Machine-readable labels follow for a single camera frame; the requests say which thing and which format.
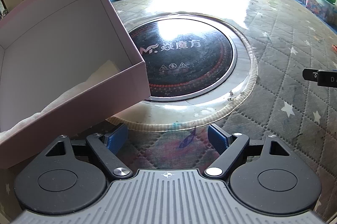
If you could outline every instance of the silver bolt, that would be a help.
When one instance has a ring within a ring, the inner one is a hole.
[[[130,173],[130,170],[124,167],[115,168],[113,173],[118,176],[125,176]]]
[[[212,167],[206,169],[205,173],[210,176],[218,176],[222,174],[222,170],[220,168]]]

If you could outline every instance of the blue ink mark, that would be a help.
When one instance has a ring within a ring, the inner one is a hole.
[[[185,137],[185,139],[179,144],[179,148],[185,148],[193,141],[193,138],[195,137],[197,129],[194,128],[193,131],[189,134],[189,136]]]

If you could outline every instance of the ribbed surface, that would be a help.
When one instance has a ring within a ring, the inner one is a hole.
[[[95,205],[66,216],[24,212],[15,224],[313,224],[313,213],[276,218],[252,212],[238,203],[219,180],[197,170],[140,170],[132,179],[112,183]]]

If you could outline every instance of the open cardboard box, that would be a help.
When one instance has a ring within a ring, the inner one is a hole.
[[[25,0],[0,21],[0,45],[0,168],[150,96],[109,0]]]

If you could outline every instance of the warning triangle icon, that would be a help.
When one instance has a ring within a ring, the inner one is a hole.
[[[165,65],[162,65],[159,71],[168,70]]]
[[[184,63],[181,63],[180,65],[179,65],[179,68],[186,68],[187,66],[184,64]]]

